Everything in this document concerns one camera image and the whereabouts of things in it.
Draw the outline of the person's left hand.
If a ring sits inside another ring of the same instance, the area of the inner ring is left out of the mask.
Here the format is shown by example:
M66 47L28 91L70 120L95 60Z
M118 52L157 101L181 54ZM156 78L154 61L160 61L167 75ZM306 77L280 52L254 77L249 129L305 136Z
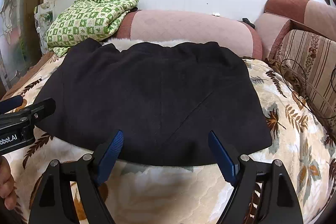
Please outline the person's left hand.
M14 189L14 178L5 157L1 156L0 167L0 195L4 199L5 207L13 210L17 203L17 195Z

